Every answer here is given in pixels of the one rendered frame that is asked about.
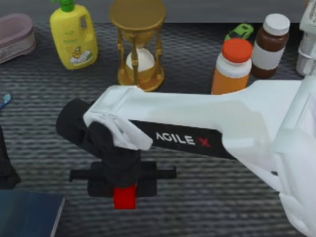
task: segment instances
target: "brown bottle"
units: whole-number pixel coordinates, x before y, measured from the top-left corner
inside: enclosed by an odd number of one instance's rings
[[[271,77],[283,56],[289,38],[290,20],[281,14],[270,14],[259,29],[253,46],[251,73],[259,78]]]

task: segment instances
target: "bottle cap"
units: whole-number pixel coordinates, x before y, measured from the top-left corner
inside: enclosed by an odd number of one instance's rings
[[[290,20],[282,14],[270,14],[263,23],[263,29],[273,36],[283,36],[290,29]]]
[[[74,0],[59,0],[60,8],[64,12],[71,12],[75,8]]]
[[[251,58],[252,45],[242,38],[231,38],[224,42],[223,57],[232,63],[244,63]]]

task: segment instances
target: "yellow soap bottle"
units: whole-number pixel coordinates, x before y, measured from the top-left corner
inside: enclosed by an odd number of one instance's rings
[[[61,62],[69,70],[95,63],[98,45],[90,13],[73,0],[59,3],[60,8],[50,17],[50,27]]]

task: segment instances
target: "hourglass top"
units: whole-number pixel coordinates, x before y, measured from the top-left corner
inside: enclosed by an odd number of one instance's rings
[[[114,0],[110,21],[124,31],[144,32],[158,28],[166,17],[161,0]]]

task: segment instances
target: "orange bottle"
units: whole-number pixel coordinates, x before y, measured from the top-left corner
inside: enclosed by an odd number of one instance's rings
[[[242,38],[224,42],[217,57],[212,94],[220,95],[245,89],[251,71],[252,45]]]

